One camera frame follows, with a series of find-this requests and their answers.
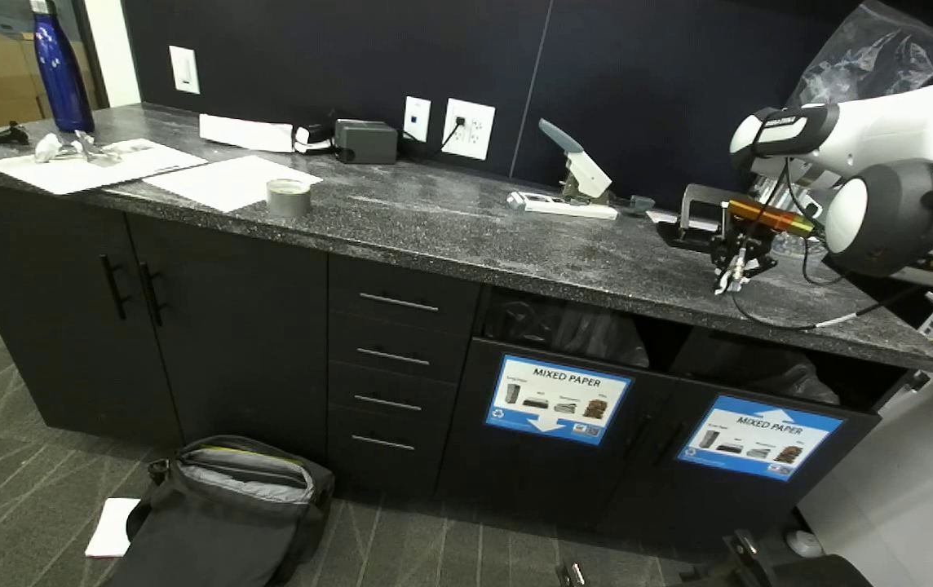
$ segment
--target wall outlet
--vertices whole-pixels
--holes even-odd
[[[194,48],[171,46],[172,89],[184,94],[201,94]]]
[[[497,106],[474,102],[447,102],[439,150],[454,155],[487,158],[497,126]]]
[[[426,96],[405,94],[401,134],[407,141],[426,142],[430,136],[430,102]]]

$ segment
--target gray countertop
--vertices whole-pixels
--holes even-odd
[[[52,123],[29,123],[32,141],[46,130],[52,130]],[[97,136],[100,142],[150,136],[201,158],[233,158],[241,152],[199,141],[191,115],[164,106],[97,112]],[[417,164],[351,165],[334,155],[292,155],[290,165],[324,179],[313,186],[313,210],[260,201],[223,214],[148,183],[76,198],[813,351],[933,371],[933,346],[892,311],[873,311],[820,331],[745,319],[732,301],[711,295],[711,261],[696,251],[666,246],[645,219],[588,223],[523,214],[504,204],[504,194],[519,190],[515,183]],[[870,304],[850,285],[805,285],[795,245],[782,245],[772,258],[780,268],[739,294],[739,304],[762,319],[814,324]]]

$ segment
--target sign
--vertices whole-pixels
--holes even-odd
[[[629,385],[625,376],[504,356],[487,424],[596,445]]]
[[[720,394],[677,461],[789,482],[840,418]]]

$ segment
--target backpack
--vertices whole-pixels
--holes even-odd
[[[205,436],[150,462],[110,587],[274,587],[315,549],[334,474],[247,436]]]

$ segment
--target cabinet handle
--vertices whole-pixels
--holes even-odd
[[[417,313],[439,313],[439,305],[434,305],[434,304],[386,295],[386,294],[372,294],[372,291],[359,291],[359,295],[372,301],[372,304],[382,304],[382,305],[405,305],[405,311],[417,311]]]
[[[154,291],[154,281],[156,281],[156,275],[148,265],[141,265],[141,291],[148,301],[148,313],[150,313],[150,324],[160,329],[164,326],[164,305],[160,305],[160,295]]]
[[[349,440],[368,442],[368,445],[386,445],[386,449],[413,454],[413,442],[395,442],[395,440],[382,440],[382,436],[368,436],[368,432],[349,432]]]
[[[375,394],[354,394],[354,401],[363,401],[363,405],[378,405],[378,408],[390,408],[390,411],[413,411],[413,415],[424,411],[421,405],[388,401],[388,398],[375,398]]]
[[[372,356],[372,360],[386,360],[386,361],[405,361],[405,365],[421,365],[421,369],[430,365],[426,360],[417,360],[417,356],[399,356],[399,351],[382,351],[382,348],[368,348],[368,346],[359,346],[359,356]]]
[[[116,281],[115,275],[125,270],[121,265],[115,265],[110,258],[100,258],[100,270],[104,270],[104,285],[115,304],[115,317],[125,324],[127,319],[127,301],[125,294],[116,294]]]

